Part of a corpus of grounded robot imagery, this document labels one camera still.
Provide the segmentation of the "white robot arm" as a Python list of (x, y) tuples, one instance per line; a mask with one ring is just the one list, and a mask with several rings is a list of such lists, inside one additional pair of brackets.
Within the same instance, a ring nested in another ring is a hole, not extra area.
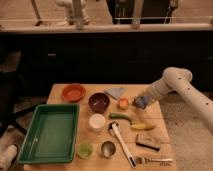
[(162, 77), (148, 86), (136, 98), (136, 105), (145, 109), (170, 92), (177, 92), (193, 108), (213, 134), (213, 101), (191, 85), (193, 75), (184, 68), (168, 67)]

